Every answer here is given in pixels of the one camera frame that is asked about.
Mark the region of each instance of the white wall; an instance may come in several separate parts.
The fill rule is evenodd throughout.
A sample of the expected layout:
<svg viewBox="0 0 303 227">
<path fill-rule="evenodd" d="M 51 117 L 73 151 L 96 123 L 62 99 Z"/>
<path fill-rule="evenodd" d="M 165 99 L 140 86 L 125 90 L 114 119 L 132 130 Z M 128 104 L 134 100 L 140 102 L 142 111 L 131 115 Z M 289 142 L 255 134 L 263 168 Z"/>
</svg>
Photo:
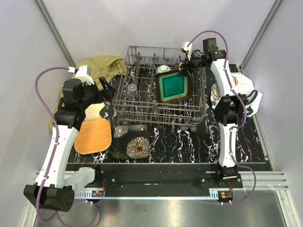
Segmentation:
<svg viewBox="0 0 303 227">
<path fill-rule="evenodd" d="M 75 62 L 129 45 L 180 48 L 201 31 L 221 32 L 240 64 L 274 0 L 44 0 Z M 202 50 L 200 37 L 194 48 Z"/>
<path fill-rule="evenodd" d="M 68 65 L 34 1 L 1 1 L 0 31 L 0 225 L 19 227 L 24 186 L 34 182 L 51 137 L 34 81 L 44 69 Z M 60 70 L 39 82 L 52 110 L 67 77 Z"/>
<path fill-rule="evenodd" d="M 303 1 L 284 1 L 245 70 L 263 93 L 258 115 L 276 170 L 303 223 Z"/>
</svg>

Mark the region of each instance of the small glass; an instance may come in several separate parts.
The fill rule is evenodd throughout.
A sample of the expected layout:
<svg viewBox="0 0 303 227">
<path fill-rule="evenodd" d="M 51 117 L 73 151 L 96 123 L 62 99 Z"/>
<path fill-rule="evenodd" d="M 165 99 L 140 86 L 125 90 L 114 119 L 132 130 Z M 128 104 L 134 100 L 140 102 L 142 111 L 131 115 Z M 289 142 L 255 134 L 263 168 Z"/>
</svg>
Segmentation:
<svg viewBox="0 0 303 227">
<path fill-rule="evenodd" d="M 126 97 L 131 101 L 138 98 L 137 86 L 135 84 L 130 84 L 127 86 Z"/>
</svg>

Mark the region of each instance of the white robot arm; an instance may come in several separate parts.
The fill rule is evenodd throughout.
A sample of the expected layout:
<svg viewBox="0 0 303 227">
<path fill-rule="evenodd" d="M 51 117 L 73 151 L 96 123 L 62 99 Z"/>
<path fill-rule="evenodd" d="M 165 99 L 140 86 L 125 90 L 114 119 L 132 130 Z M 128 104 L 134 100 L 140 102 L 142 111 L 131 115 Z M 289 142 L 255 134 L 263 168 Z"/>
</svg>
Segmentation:
<svg viewBox="0 0 303 227">
<path fill-rule="evenodd" d="M 42 169 L 35 179 L 34 185 L 26 185 L 24 188 L 24 195 L 35 206 L 39 187 L 45 180 L 39 201 L 40 207 L 65 212 L 71 208 L 74 195 L 87 184 L 95 181 L 96 175 L 98 175 L 96 169 L 99 166 L 90 165 L 80 168 L 77 173 L 64 179 L 68 157 L 81 124 L 87 117 L 91 119 L 91 115 L 87 116 L 90 111 L 86 112 L 86 110 L 89 110 L 88 107 L 92 104 L 97 104 L 101 114 L 102 108 L 105 106 L 102 103 L 104 99 L 90 76 L 88 65 L 80 66 L 77 70 L 70 67 L 69 72 L 76 73 L 75 79 L 65 81 L 62 88 L 64 107 L 59 105 L 58 111 L 54 115 L 58 124 L 59 139 L 56 142 L 56 128 L 54 127 L 51 144 Z"/>
<path fill-rule="evenodd" d="M 191 71 L 192 68 L 207 66 L 211 69 L 217 80 L 222 96 L 214 110 L 215 119 L 219 123 L 221 138 L 221 149 L 218 160 L 219 168 L 216 172 L 217 181 L 236 178 L 238 170 L 232 156 L 236 160 L 235 150 L 237 128 L 235 128 L 235 126 L 239 125 L 242 121 L 243 107 L 233 93 L 234 90 L 239 94 L 232 78 L 228 61 L 226 62 L 226 67 L 224 67 L 226 52 L 218 49 L 215 38 L 209 38 L 203 41 L 204 54 L 199 57 L 192 55 L 191 58 L 189 58 L 188 55 L 191 53 L 192 47 L 183 48 L 183 46 L 184 45 L 182 45 L 181 50 L 187 54 L 187 58 L 183 62 L 182 68 L 187 71 Z M 247 102 L 246 95 L 239 94 L 239 96 L 244 103 Z"/>
</svg>

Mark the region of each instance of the wire dish rack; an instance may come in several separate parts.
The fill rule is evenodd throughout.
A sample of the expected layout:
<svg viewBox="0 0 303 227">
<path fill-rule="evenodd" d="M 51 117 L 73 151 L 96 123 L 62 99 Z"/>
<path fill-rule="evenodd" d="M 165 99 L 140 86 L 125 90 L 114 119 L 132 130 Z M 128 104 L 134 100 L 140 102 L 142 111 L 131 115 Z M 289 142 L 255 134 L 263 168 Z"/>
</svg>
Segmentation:
<svg viewBox="0 0 303 227">
<path fill-rule="evenodd" d="M 189 100 L 180 101 L 179 104 L 157 102 L 155 70 L 160 65 L 167 65 L 172 70 L 176 70 L 184 57 L 185 54 L 180 49 L 128 47 L 125 62 L 129 74 L 121 76 L 117 94 L 113 100 L 118 119 L 123 124 L 136 122 L 180 125 L 183 131 L 188 127 L 191 131 L 196 131 L 197 124 L 206 115 L 205 68 L 195 71 L 192 77 L 192 96 Z M 135 101 L 126 98 L 129 84 L 137 85 L 138 98 Z"/>
</svg>

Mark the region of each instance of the green towel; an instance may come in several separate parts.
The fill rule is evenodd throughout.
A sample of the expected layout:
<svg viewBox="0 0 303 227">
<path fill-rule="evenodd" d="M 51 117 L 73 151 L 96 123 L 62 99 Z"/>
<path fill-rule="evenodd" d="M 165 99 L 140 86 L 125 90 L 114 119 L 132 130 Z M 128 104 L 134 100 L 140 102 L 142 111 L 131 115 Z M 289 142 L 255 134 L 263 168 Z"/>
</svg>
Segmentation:
<svg viewBox="0 0 303 227">
<path fill-rule="evenodd" d="M 127 74 L 125 60 L 114 55 L 105 55 L 80 61 L 76 68 L 79 68 L 81 65 L 89 65 L 91 67 L 90 76 L 96 82 L 99 90 L 103 89 L 99 81 L 99 77 L 104 77 L 109 83 L 116 75 Z M 53 130 L 52 120 L 49 122 L 49 129 L 50 131 Z"/>
</svg>

